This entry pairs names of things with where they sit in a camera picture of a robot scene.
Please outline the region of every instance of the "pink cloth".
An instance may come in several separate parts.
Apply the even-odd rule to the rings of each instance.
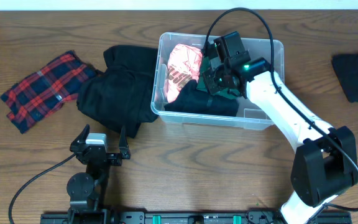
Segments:
[[[198,81],[203,58],[201,50],[184,44],[178,44],[172,50],[168,60],[169,103],[176,100],[180,90],[192,79]]]

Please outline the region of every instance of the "clothing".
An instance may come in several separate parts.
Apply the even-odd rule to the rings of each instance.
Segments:
[[[151,110],[157,49],[118,45],[104,53],[107,70],[88,80],[78,93],[77,107],[85,115],[134,138],[143,122],[153,122]]]
[[[190,80],[180,91],[178,98],[164,106],[166,111],[198,113],[221,116],[236,116],[239,109],[237,100],[229,100],[223,96],[213,96],[199,91],[197,81]]]
[[[81,84],[95,75],[74,51],[68,51],[1,95],[11,109],[7,117],[23,134],[64,102],[75,100]]]
[[[358,54],[335,55],[332,64],[347,100],[358,102]]]
[[[198,81],[203,54],[196,47],[178,44],[172,50],[168,60],[168,92],[169,103],[175,101],[180,90],[190,80]]]

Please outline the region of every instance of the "wooden surface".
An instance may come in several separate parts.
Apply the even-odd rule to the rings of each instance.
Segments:
[[[164,32],[205,34],[221,12],[80,11],[0,12],[0,95],[66,50],[100,70],[103,51],[117,44],[158,46]],[[260,11],[275,39],[285,46],[285,81],[312,111],[356,135],[358,103],[349,103],[332,70],[331,56],[358,52],[358,11]],[[213,30],[238,30],[243,37],[267,38],[252,16],[235,12]],[[16,191],[42,170],[70,155],[83,129],[108,135],[116,150],[118,134],[81,114],[75,102],[20,134],[0,100],[0,223]],[[132,159],[112,170],[107,202],[147,210],[246,210],[279,208],[292,193],[294,153],[283,134],[264,131],[165,124],[142,124],[129,139]],[[39,223],[46,211],[65,211],[68,179],[85,167],[73,159],[28,186],[13,209],[16,223]],[[358,206],[358,185],[335,203]],[[358,223],[358,213],[352,214]]]

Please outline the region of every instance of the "wall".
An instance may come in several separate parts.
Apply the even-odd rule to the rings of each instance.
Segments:
[[[358,9],[358,0],[0,0],[0,10]]]

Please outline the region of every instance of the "black cable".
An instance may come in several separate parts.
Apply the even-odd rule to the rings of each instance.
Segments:
[[[280,96],[283,98],[283,100],[285,102],[287,102],[287,104],[299,115],[301,116],[309,125],[310,127],[312,127],[313,129],[315,129],[317,132],[319,132],[324,138],[326,138],[339,152],[341,152],[341,154],[352,164],[352,166],[356,169],[357,173],[358,173],[358,165],[352,160],[352,158],[350,158],[350,156],[343,151],[343,149],[340,147],[340,145],[338,143],[336,143],[331,137],[329,137],[323,130],[321,130],[319,127],[317,127],[317,125],[315,125],[315,123],[313,121],[311,121],[306,115],[304,115],[281,91],[281,87],[279,87],[276,83],[275,77],[274,77],[274,46],[273,46],[273,35],[272,32],[270,31],[269,26],[267,25],[267,23],[265,22],[265,20],[259,15],[257,14],[255,11],[251,10],[251,9],[247,9],[247,8],[243,8],[243,7],[237,7],[234,9],[230,9],[227,10],[226,12],[222,13],[218,18],[216,18],[216,20],[212,23],[211,27],[208,30],[208,33],[206,34],[206,39],[205,39],[205,43],[204,43],[204,49],[203,52],[207,53],[208,50],[208,37],[211,34],[212,28],[215,26],[215,24],[218,22],[218,20],[220,20],[223,16],[225,16],[226,14],[229,14],[230,12],[234,12],[234,11],[245,11],[245,12],[249,12],[253,15],[255,15],[256,17],[258,17],[258,19],[264,24],[269,39],[270,39],[270,75],[272,77],[272,83],[274,88],[276,89],[277,93],[280,94]],[[330,206],[332,208],[338,208],[341,210],[345,210],[345,211],[349,211],[349,212],[358,212],[358,207],[357,208],[349,208],[349,207],[344,207],[344,206],[340,206],[340,205],[335,205],[332,203],[325,203],[323,205],[324,207]]]
[[[57,167],[60,167],[61,165],[65,164],[67,161],[69,161],[70,159],[72,159],[75,156],[75,154],[72,154],[71,156],[69,156],[67,159],[59,162],[58,164],[54,165],[53,167],[42,171],[41,173],[35,175],[33,178],[31,178],[29,181],[27,181],[27,183],[25,183],[15,194],[15,196],[13,196],[12,200],[11,200],[11,204],[9,205],[9,210],[7,212],[7,215],[9,217],[9,222],[11,224],[15,224],[13,222],[13,217],[12,217],[12,209],[13,209],[13,205],[15,204],[15,201],[17,199],[17,197],[19,196],[20,193],[22,193],[22,191],[29,185],[31,184],[33,181],[37,180],[40,176],[46,174],[47,172],[54,170]]]

